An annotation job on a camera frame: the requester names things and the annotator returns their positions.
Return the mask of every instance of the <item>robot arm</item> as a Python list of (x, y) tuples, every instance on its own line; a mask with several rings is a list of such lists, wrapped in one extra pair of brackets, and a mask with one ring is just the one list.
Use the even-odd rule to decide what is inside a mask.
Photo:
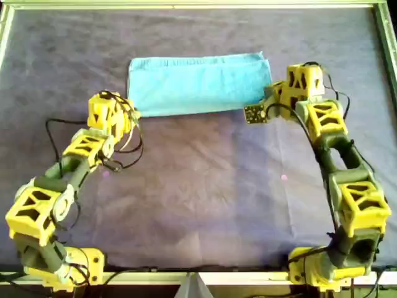
[[(323, 70), (317, 63), (292, 65), (288, 79), (266, 90), (267, 98), (244, 108), (249, 124), (264, 123), (281, 115), (304, 125), (321, 169), (335, 233), (324, 248), (296, 248), (289, 255), (290, 280), (310, 284), (321, 291), (339, 291), (346, 278), (370, 272), (391, 210), (380, 183), (349, 138), (342, 106), (324, 99)], [(275, 107), (279, 111), (270, 114)], [(336, 149), (346, 169), (339, 169), (331, 156)]]
[(94, 248), (64, 247), (55, 232), (86, 178), (110, 159), (125, 133), (130, 134), (125, 145), (130, 141), (139, 118), (132, 101), (101, 91), (89, 100), (89, 129), (73, 136), (59, 163), (18, 190), (6, 215), (10, 237), (24, 271), (40, 276), (44, 286), (72, 291), (74, 286), (102, 282), (104, 254)]

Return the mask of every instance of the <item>dark gray felt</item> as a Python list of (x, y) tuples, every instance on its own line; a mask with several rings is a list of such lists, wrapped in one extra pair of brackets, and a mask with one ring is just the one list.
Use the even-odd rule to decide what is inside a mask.
[[(397, 210), (396, 119), (370, 10), (17, 11), (0, 72), (0, 216), (54, 162), (45, 119), (85, 119), (100, 89), (125, 94), (132, 58), (259, 51), (275, 80), (290, 64), (327, 66), (352, 97), (350, 136)], [(71, 245), (98, 247), (119, 266), (192, 267), (279, 265), (294, 246), (328, 244), (323, 184), (297, 124), (251, 127), (234, 111), (142, 127), (145, 154), (134, 168), (87, 180)], [(76, 129), (53, 125), (60, 148)], [(0, 231), (0, 263), (18, 263), (4, 220)], [(396, 244), (393, 215), (379, 264), (397, 261)]]

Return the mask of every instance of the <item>folded towel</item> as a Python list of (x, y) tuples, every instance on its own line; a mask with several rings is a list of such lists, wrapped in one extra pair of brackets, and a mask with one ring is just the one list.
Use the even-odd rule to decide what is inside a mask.
[(262, 53), (203, 58), (135, 58), (128, 98), (143, 117), (242, 109), (271, 83)]

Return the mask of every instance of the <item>metal frame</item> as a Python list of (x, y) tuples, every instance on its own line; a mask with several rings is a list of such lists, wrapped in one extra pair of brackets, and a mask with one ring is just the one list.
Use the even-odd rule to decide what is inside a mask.
[[(391, 95), (397, 111), (397, 41), (391, 23), (386, 0), (2, 0), (0, 16), (0, 67), (6, 52), (12, 20), (17, 10), (49, 9), (332, 9), (373, 8), (380, 41), (383, 45), (385, 64), (390, 80)], [(104, 281), (112, 273), (104, 274)], [(130, 285), (178, 285), (186, 273), (124, 273), (110, 284)], [(233, 272), (200, 273), (206, 285), (284, 285), (292, 283), (287, 272)], [(356, 285), (374, 284), (376, 274), (354, 279)], [(41, 284), (33, 276), (16, 280), (19, 284)], [(381, 285), (397, 285), (397, 272), (385, 272), (379, 280)]]

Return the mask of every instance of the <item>yellow plastic part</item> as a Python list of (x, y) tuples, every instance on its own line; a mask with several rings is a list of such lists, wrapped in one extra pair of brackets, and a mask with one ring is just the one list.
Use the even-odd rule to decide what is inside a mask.
[(104, 138), (82, 134), (72, 141), (63, 152), (63, 155), (75, 154), (84, 156), (88, 159), (90, 166), (99, 165), (98, 152), (102, 149), (104, 143)]
[(342, 192), (340, 221), (349, 237), (359, 228), (379, 228), (384, 234), (391, 215), (383, 191), (370, 181), (338, 184)]
[(322, 133), (343, 131), (347, 134), (347, 127), (343, 115), (335, 102), (324, 101), (306, 105), (309, 113), (308, 130), (314, 143)]
[[(127, 99), (132, 107), (134, 107), (133, 101)], [(123, 103), (122, 106), (126, 111), (130, 110), (130, 106)], [(120, 107), (117, 100), (104, 99), (100, 97), (100, 94), (96, 94), (90, 100), (88, 100), (88, 126), (101, 130), (107, 135), (113, 135), (115, 137), (115, 143), (118, 143), (124, 133), (130, 132), (134, 128), (136, 123), (132, 122), (127, 113)], [(135, 119), (141, 117), (141, 113), (133, 111)]]
[[(68, 253), (67, 260), (70, 263), (81, 264), (88, 267), (89, 271), (89, 283), (92, 286), (103, 283), (103, 273), (105, 266), (105, 255), (96, 248), (73, 248), (66, 247)], [(70, 277), (76, 284), (84, 282), (84, 276), (74, 267), (69, 267)], [(87, 274), (87, 269), (80, 268), (84, 273)], [(43, 286), (52, 287), (56, 291), (67, 291), (72, 292), (75, 285), (72, 280), (68, 278), (66, 283), (60, 283), (55, 274), (46, 271), (41, 271), (33, 268), (25, 268), (25, 273), (33, 276), (39, 276), (43, 279)]]
[[(311, 247), (298, 247), (290, 253), (288, 258), (294, 258), (312, 249)], [(314, 254), (290, 263), (290, 281), (293, 284), (309, 284), (319, 287), (320, 292), (328, 290), (340, 292), (341, 287), (350, 286), (351, 278), (365, 274), (364, 267), (335, 269), (333, 272), (334, 278), (332, 280), (325, 279), (321, 274), (321, 258), (324, 254), (325, 252)]]
[(29, 235), (38, 239), (40, 246), (45, 246), (55, 230), (50, 214), (60, 195), (39, 187), (25, 188), (6, 214), (10, 238), (14, 238), (15, 233)]
[[(323, 71), (317, 65), (291, 65), (287, 68), (288, 80), (283, 82), (280, 93), (280, 103), (295, 110), (298, 101), (305, 101), (314, 96), (324, 94)], [(280, 110), (280, 115), (291, 118), (286, 109)]]

